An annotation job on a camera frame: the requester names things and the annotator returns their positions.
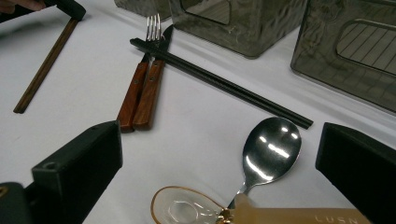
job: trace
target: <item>white tabletop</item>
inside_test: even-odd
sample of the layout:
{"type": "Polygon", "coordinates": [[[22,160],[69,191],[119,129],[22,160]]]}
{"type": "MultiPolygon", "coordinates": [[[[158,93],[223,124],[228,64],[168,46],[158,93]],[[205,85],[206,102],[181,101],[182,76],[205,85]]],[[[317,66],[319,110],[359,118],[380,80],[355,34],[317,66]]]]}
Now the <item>white tabletop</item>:
{"type": "MultiPolygon", "coordinates": [[[[119,113],[143,56],[129,40],[145,37],[146,19],[111,0],[79,2],[87,14],[24,114],[13,109],[69,17],[50,7],[0,23],[0,183],[28,186],[33,166],[119,113]]],[[[353,207],[315,168],[323,123],[396,147],[396,118],[293,74],[297,36],[298,29],[250,60],[175,30],[169,51],[314,121],[308,130],[300,128],[302,151],[292,170],[249,193],[257,206],[353,207]]],[[[171,185],[199,190],[227,206],[244,182],[248,134],[272,116],[166,65],[154,127],[121,135],[123,167],[84,223],[154,223],[151,198],[171,185]]]]}

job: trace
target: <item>black object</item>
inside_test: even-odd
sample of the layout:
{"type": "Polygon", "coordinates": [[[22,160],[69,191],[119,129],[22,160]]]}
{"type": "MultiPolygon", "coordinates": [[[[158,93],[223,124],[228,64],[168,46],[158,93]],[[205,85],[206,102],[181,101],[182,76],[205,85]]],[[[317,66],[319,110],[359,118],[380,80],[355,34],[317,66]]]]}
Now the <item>black object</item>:
{"type": "Polygon", "coordinates": [[[296,125],[299,125],[304,129],[308,129],[313,123],[313,121],[310,119],[296,114],[281,105],[275,104],[252,91],[248,91],[225,78],[219,77],[209,71],[206,71],[205,69],[198,67],[195,64],[189,63],[169,52],[160,50],[152,44],[146,43],[144,40],[135,38],[131,39],[130,42],[132,45],[138,47],[144,52],[149,52],[156,57],[161,57],[167,63],[173,65],[174,67],[261,109],[264,109],[285,119],[289,119],[290,121],[294,122],[296,125]]]}
{"type": "MultiPolygon", "coordinates": [[[[79,3],[74,0],[45,0],[47,7],[56,6],[62,12],[69,15],[71,18],[81,21],[84,17],[86,10],[79,3]]],[[[15,6],[15,12],[13,14],[1,14],[0,15],[0,23],[4,21],[9,21],[19,16],[23,16],[33,11],[21,6],[15,6]]]]}
{"type": "Polygon", "coordinates": [[[372,222],[394,223],[395,149],[348,127],[325,123],[316,167],[372,222]]]}
{"type": "Polygon", "coordinates": [[[26,189],[0,184],[0,223],[82,223],[121,166],[118,122],[93,126],[35,166],[26,189]]]}

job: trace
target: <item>spoon bowl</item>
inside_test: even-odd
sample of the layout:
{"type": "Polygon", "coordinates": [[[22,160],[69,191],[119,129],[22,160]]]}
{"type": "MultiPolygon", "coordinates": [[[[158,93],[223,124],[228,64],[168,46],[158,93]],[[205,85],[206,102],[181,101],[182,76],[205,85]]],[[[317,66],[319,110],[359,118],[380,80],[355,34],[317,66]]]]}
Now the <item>spoon bowl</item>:
{"type": "MultiPolygon", "coordinates": [[[[301,148],[297,127],[288,119],[269,118],[249,134],[243,150],[245,182],[237,192],[248,192],[257,185],[278,180],[297,161],[301,148]]],[[[234,208],[233,201],[228,208],[234,208]]]]}

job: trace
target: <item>fork handle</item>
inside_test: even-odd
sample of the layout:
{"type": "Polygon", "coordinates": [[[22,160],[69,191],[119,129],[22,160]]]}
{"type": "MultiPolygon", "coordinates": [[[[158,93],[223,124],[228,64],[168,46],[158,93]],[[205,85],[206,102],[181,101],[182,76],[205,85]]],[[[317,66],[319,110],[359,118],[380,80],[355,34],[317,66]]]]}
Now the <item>fork handle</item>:
{"type": "Polygon", "coordinates": [[[143,85],[145,83],[146,73],[149,70],[149,63],[139,63],[134,71],[134,77],[126,92],[125,98],[122,102],[120,112],[117,115],[117,120],[120,122],[120,129],[122,133],[131,133],[134,131],[132,121],[139,104],[143,85]]]}
{"type": "Polygon", "coordinates": [[[155,60],[149,69],[142,97],[134,116],[133,127],[136,130],[149,130],[152,127],[164,66],[163,60],[155,60]]]}

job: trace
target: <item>beige handle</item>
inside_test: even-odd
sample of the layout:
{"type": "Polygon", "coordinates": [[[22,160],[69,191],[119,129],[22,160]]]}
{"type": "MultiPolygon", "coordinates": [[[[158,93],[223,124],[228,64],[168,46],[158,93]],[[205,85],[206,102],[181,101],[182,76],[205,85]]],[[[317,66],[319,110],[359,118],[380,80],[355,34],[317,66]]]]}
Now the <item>beige handle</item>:
{"type": "Polygon", "coordinates": [[[234,224],[370,224],[357,209],[255,208],[245,194],[235,197],[234,224]]]}

